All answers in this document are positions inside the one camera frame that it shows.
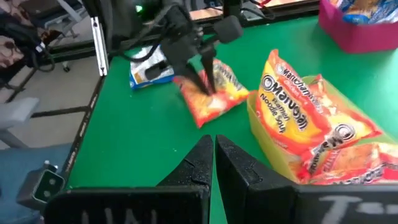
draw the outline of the chair leg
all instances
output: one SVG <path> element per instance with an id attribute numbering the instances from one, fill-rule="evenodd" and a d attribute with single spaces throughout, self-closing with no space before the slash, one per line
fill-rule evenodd
<path id="1" fill-rule="evenodd" d="M 7 130 L 0 131 L 0 140 L 9 147 L 15 148 L 27 148 L 28 146 L 25 145 L 21 140 L 19 140 L 15 135 Z"/>

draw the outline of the green tabletop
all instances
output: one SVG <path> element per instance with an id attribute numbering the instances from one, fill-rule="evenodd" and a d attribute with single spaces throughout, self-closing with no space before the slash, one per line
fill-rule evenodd
<path id="1" fill-rule="evenodd" d="M 398 137 L 398 51 L 348 55 L 319 28 L 317 17 L 244 29 L 218 46 L 218 58 L 250 90 L 258 89 L 272 49 L 301 76 L 323 76 L 392 137 Z M 76 157 L 68 188 L 154 186 L 204 134 L 224 134 L 268 164 L 250 132 L 246 103 L 197 129 L 173 83 L 129 87 L 129 62 L 115 58 Z M 211 223 L 226 223 L 213 174 Z"/>

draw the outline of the pink bin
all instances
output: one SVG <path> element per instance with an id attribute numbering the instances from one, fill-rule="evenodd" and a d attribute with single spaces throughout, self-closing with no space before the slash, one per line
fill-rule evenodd
<path id="1" fill-rule="evenodd" d="M 398 48 L 398 22 L 356 26 L 343 21 L 343 13 L 329 0 L 321 0 L 319 25 L 347 53 Z"/>

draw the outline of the green light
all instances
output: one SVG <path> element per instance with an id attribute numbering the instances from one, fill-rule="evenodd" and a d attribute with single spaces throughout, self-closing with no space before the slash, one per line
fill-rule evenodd
<path id="1" fill-rule="evenodd" d="M 136 11 L 141 12 L 142 11 L 142 6 L 136 6 Z"/>

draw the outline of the orange noodle package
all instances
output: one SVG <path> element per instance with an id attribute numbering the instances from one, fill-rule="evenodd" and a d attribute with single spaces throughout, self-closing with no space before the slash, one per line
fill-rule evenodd
<path id="1" fill-rule="evenodd" d="M 361 139 L 382 134 L 382 131 L 370 119 L 349 108 L 341 97 L 329 93 L 321 75 L 318 75 L 308 86 L 322 105 L 323 114 L 331 126 L 331 133 L 318 147 L 306 152 L 306 155 L 302 155 L 305 160 L 302 178 L 309 178 L 315 174 L 319 163 L 324 159 L 323 152 L 352 146 Z"/>
<path id="2" fill-rule="evenodd" d="M 291 157 L 316 148 L 330 132 L 323 107 L 293 68 L 271 51 L 261 77 L 256 113 L 269 136 Z"/>
<path id="3" fill-rule="evenodd" d="M 398 183 L 398 146 L 372 142 L 325 152 L 310 184 Z"/>
<path id="4" fill-rule="evenodd" d="M 198 74 L 205 85 L 209 87 L 206 72 L 201 70 Z M 238 82 L 232 69 L 220 60 L 214 59 L 213 61 L 213 75 L 216 93 L 210 96 L 201 92 L 189 79 L 184 77 L 174 78 L 174 82 L 180 87 L 181 94 L 187 102 L 198 128 L 242 103 L 250 94 Z"/>

